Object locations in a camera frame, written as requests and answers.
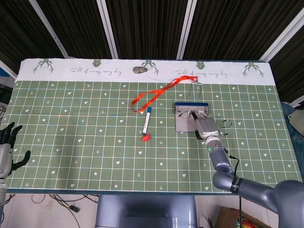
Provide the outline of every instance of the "orange lanyard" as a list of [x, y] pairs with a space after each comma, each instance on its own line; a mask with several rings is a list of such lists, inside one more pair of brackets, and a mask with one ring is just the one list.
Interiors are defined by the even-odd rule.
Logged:
[[[178, 84], [180, 81], [182, 80], [191, 80], [193, 82], [197, 82], [198, 81], [198, 77], [197, 76], [186, 76], [183, 75], [181, 77], [178, 77], [176, 79], [174, 79], [173, 81], [171, 81], [169, 84], [167, 84], [163, 89], [160, 90], [150, 90], [144, 93], [141, 93], [137, 98], [135, 98], [132, 103], [131, 103], [131, 110], [134, 112], [141, 112], [143, 110], [145, 110], [147, 107], [149, 107], [160, 95], [162, 95], [164, 92], [166, 92], [167, 89], [170, 89], [172, 87], [174, 87], [176, 84]], [[150, 101], [148, 101], [140, 110], [134, 110], [134, 104], [136, 104], [144, 95], [151, 93], [151, 94], [156, 94]]]

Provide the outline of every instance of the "blue cloth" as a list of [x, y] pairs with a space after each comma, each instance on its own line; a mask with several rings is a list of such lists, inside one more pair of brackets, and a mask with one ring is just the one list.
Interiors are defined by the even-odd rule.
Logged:
[[304, 180], [304, 136], [301, 135], [290, 123], [288, 115], [293, 113], [296, 109], [292, 106], [281, 102], [286, 125], [290, 134], [291, 143], [294, 147], [295, 157], [298, 161], [302, 180]]

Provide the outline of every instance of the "robotic hand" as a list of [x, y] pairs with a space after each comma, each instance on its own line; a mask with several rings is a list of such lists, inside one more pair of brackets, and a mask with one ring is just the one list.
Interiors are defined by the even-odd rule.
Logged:
[[0, 130], [0, 218], [2, 216], [7, 191], [7, 185], [4, 180], [11, 175], [12, 171], [28, 163], [30, 158], [30, 151], [27, 151], [22, 161], [17, 163], [13, 161], [13, 148], [16, 136], [22, 128], [22, 126], [18, 126], [12, 130], [14, 125], [15, 123], [11, 123], [3, 130]]
[[234, 175], [219, 130], [213, 118], [197, 118], [196, 137], [205, 140], [216, 173], [213, 185], [252, 201], [279, 215], [279, 228], [304, 227], [304, 184], [295, 180], [284, 180], [273, 189], [267, 185]]

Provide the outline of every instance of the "robot finger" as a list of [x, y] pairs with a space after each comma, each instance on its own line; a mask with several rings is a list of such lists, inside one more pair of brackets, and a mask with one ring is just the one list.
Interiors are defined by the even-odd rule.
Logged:
[[10, 144], [10, 147], [13, 149], [14, 148], [14, 145], [15, 145], [15, 141], [16, 141], [16, 137], [17, 137], [17, 134], [18, 134], [18, 131], [20, 131], [22, 128], [22, 125], [14, 128], [14, 130], [12, 130], [11, 134], [10, 134], [10, 137], [9, 137], [9, 140], [8, 140], [8, 143]]
[[8, 143], [9, 141], [9, 136], [10, 136], [10, 131], [11, 129], [14, 127], [15, 123], [12, 122], [10, 123], [6, 128], [4, 128], [3, 131], [3, 135], [2, 135], [2, 140], [0, 141], [1, 144], [5, 144]]

